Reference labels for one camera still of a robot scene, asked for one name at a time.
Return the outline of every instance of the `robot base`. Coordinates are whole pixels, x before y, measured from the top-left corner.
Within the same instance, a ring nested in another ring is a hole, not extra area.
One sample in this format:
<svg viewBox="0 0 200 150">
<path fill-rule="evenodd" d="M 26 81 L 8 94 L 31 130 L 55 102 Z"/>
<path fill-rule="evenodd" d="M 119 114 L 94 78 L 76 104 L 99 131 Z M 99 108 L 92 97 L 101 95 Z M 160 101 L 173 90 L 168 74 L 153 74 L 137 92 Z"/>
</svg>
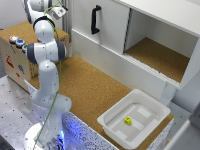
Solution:
<svg viewBox="0 0 200 150">
<path fill-rule="evenodd" d="M 24 150 L 33 150 L 33 147 L 35 145 L 35 137 L 42 128 L 42 125 L 43 125 L 42 123 L 35 124 L 26 132 L 24 137 Z M 63 141 L 64 141 L 64 149 L 66 149 L 66 147 L 68 147 L 69 145 L 70 140 L 69 138 L 65 138 L 64 136 Z M 40 144 L 40 142 L 37 142 L 34 150 L 57 150 L 57 148 L 52 146 L 49 149 L 47 145 L 43 146 Z"/>
</svg>

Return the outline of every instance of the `sink basin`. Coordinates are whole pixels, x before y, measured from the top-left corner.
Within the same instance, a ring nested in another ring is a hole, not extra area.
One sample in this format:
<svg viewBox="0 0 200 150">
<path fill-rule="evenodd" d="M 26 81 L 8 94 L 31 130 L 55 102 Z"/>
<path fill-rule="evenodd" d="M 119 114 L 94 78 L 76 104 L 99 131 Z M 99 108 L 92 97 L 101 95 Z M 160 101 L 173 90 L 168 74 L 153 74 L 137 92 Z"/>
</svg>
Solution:
<svg viewBox="0 0 200 150">
<path fill-rule="evenodd" d="M 135 89 L 97 121 L 105 133 L 125 149 L 136 149 L 169 115 L 170 109 L 144 92 Z M 131 124 L 124 123 L 126 117 Z"/>
</svg>

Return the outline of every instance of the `cabinet door handle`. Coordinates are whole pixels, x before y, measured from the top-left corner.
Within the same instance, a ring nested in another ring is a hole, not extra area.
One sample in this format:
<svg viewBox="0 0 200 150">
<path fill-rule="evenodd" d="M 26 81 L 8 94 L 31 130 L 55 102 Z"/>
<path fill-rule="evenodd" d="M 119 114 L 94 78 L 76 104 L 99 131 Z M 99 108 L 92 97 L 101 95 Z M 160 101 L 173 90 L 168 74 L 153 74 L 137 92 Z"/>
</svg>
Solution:
<svg viewBox="0 0 200 150">
<path fill-rule="evenodd" d="M 92 25 L 91 25 L 92 34 L 100 32 L 100 30 L 96 28 L 96 16 L 97 16 L 96 12 L 99 10 L 101 10 L 101 7 L 98 5 L 96 5 L 96 8 L 92 10 Z"/>
</svg>

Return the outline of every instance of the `yellow object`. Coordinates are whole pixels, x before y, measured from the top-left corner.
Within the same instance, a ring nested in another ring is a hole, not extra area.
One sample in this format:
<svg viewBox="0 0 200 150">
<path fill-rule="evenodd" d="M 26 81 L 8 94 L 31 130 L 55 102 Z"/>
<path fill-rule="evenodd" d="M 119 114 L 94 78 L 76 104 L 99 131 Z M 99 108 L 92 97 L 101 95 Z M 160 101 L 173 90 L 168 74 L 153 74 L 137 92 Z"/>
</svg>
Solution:
<svg viewBox="0 0 200 150">
<path fill-rule="evenodd" d="M 127 124 L 127 125 L 130 125 L 130 124 L 131 124 L 131 121 L 132 121 L 132 119 L 131 119 L 130 117 L 126 117 L 126 118 L 124 119 L 124 123 Z"/>
</svg>

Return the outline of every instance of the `white cabinet door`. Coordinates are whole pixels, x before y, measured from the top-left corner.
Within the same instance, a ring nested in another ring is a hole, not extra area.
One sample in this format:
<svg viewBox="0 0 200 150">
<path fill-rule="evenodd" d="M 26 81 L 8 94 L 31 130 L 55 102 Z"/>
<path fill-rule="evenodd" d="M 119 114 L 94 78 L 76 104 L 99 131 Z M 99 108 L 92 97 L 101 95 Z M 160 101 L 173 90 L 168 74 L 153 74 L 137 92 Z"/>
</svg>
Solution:
<svg viewBox="0 0 200 150">
<path fill-rule="evenodd" d="M 92 34 L 92 10 L 96 5 L 96 28 L 100 32 Z M 130 9 L 113 0 L 74 0 L 73 29 L 100 45 L 122 54 L 126 37 Z"/>
</svg>

